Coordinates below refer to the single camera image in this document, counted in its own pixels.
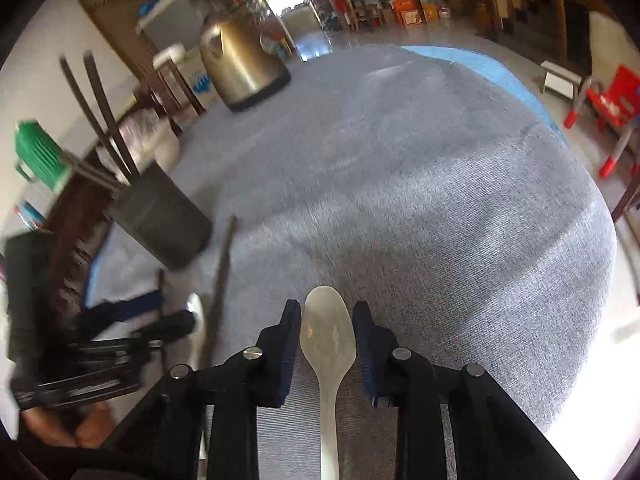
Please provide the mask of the dark chopstick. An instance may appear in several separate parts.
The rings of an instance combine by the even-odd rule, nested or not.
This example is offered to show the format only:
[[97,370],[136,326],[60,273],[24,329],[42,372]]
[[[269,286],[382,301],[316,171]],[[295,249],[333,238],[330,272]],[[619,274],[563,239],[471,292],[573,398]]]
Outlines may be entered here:
[[127,148],[126,142],[119,131],[116,119],[111,110],[110,103],[106,97],[103,84],[96,68],[96,61],[94,60],[91,51],[86,51],[84,54],[85,70],[90,82],[91,89],[93,91],[98,107],[103,116],[108,136],[110,140],[107,141],[106,146],[108,148],[114,148],[115,153],[113,155],[114,161],[122,164],[120,170],[129,183],[134,183],[140,177],[140,172],[132,158],[130,151]]
[[226,296],[231,268],[231,245],[236,229],[238,228],[238,224],[238,217],[232,214],[229,218],[224,242],[220,248],[220,258],[214,279],[213,296],[210,298],[209,304],[205,309],[205,338],[201,346],[200,357],[198,358],[198,368],[200,370],[212,366],[213,351],[218,338],[222,312],[224,312],[224,296]]
[[77,156],[70,152],[62,151],[60,159],[66,166],[69,166],[73,172],[81,174],[83,177],[90,181],[107,188],[111,192],[117,193],[125,188],[125,185],[117,181],[115,178],[110,177],[103,171],[94,168],[89,165],[88,162],[79,159]]

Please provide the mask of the grey table cloth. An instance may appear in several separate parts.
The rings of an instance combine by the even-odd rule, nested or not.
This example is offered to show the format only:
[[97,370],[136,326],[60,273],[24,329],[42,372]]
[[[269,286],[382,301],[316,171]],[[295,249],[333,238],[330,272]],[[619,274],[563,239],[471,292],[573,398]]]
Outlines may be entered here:
[[215,233],[167,278],[213,296],[220,363],[318,285],[435,364],[487,367],[579,478],[606,460],[589,390],[616,263],[608,207],[540,103],[485,55],[364,46],[182,137],[172,180]]

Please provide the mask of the dark carved wooden bench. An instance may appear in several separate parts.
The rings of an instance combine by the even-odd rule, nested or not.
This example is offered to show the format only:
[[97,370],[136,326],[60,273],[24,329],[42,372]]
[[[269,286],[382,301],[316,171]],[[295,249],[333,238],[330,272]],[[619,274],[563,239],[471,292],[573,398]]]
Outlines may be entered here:
[[[96,121],[65,58],[60,59],[60,65],[70,90],[107,154],[114,160],[114,148],[106,146],[110,140],[106,125]],[[99,169],[95,154],[81,160]],[[116,165],[122,169],[122,164],[116,162]],[[120,183],[125,185],[122,191],[132,185],[126,178]],[[54,234],[52,304],[58,310],[76,313],[84,307],[91,265],[111,226],[117,224],[110,210],[122,191],[111,192],[72,170],[70,180],[56,199],[46,220],[46,227]]]

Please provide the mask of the dark grey utensil holder cup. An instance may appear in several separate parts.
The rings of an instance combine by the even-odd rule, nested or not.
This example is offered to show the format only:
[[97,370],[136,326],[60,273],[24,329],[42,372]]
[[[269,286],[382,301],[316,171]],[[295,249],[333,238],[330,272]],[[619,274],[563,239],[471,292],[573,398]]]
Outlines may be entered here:
[[112,203],[120,227],[168,270],[188,266],[207,245],[213,222],[151,162]]

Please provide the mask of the white bowl with plastic bag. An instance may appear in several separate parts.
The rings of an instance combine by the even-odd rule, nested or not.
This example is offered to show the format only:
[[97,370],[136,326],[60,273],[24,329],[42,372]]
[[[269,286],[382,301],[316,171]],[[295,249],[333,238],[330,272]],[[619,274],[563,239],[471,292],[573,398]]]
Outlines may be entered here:
[[168,118],[160,118],[148,108],[137,110],[120,123],[119,132],[140,172],[151,162],[165,172],[174,168],[180,143]]

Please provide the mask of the dark wooden stool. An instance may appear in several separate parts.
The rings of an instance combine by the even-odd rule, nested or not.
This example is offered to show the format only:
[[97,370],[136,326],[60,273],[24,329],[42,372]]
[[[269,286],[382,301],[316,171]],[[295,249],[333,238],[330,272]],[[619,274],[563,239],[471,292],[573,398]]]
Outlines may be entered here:
[[629,185],[627,186],[623,196],[615,205],[611,212],[613,222],[617,222],[623,217],[626,210],[629,208],[639,207],[639,186],[640,186],[640,171],[637,170],[631,178]]

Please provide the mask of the brass electric kettle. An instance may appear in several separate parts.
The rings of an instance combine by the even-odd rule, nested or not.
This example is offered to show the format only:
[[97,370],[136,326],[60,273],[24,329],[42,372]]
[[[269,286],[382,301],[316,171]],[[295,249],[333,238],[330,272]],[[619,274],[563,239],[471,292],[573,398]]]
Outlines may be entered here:
[[258,31],[240,16],[210,10],[198,50],[218,96],[233,113],[262,102],[291,81],[283,61],[264,50]]

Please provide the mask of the grey refrigerator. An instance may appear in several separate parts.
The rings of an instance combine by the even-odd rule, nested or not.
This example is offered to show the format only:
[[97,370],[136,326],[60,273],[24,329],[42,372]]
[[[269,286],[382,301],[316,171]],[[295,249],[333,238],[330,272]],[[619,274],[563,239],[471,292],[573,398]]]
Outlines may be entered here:
[[138,19],[136,33],[148,38],[157,51],[174,44],[192,50],[200,44],[209,11],[209,0],[158,0]]

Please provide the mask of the red plastic child chair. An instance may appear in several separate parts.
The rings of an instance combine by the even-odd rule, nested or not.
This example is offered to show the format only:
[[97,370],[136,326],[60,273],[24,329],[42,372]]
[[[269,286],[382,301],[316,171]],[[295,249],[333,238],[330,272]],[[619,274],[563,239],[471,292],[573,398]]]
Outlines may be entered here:
[[615,169],[632,135],[639,130],[639,75],[626,65],[620,65],[611,84],[605,89],[591,76],[585,78],[564,119],[565,128],[570,129],[575,125],[585,103],[590,104],[596,113],[600,131],[610,127],[620,134],[599,170],[599,176],[607,178]]

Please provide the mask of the white step stool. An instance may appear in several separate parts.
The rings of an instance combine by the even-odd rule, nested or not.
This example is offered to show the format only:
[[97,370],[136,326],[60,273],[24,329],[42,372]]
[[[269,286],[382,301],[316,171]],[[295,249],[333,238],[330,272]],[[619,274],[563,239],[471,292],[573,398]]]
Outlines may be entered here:
[[552,91],[559,96],[574,102],[577,98],[582,76],[575,74],[571,70],[545,60],[540,64],[544,70],[544,80],[542,81],[541,92]]

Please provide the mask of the green thermos jug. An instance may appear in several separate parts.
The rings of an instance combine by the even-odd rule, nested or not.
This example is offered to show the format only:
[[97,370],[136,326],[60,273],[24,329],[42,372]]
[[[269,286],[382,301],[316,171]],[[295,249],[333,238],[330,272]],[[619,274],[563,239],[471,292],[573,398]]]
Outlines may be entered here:
[[15,170],[28,183],[41,183],[54,195],[65,188],[72,170],[63,159],[63,149],[36,120],[23,120],[16,125],[14,150]]

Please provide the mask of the white ceramic spoon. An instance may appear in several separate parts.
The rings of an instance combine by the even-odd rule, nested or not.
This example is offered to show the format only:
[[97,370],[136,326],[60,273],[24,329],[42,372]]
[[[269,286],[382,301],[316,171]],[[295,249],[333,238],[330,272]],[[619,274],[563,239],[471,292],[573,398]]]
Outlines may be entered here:
[[338,479],[336,400],[356,360],[356,338],[345,301],[334,288],[318,286],[308,294],[299,344],[319,387],[321,478]]

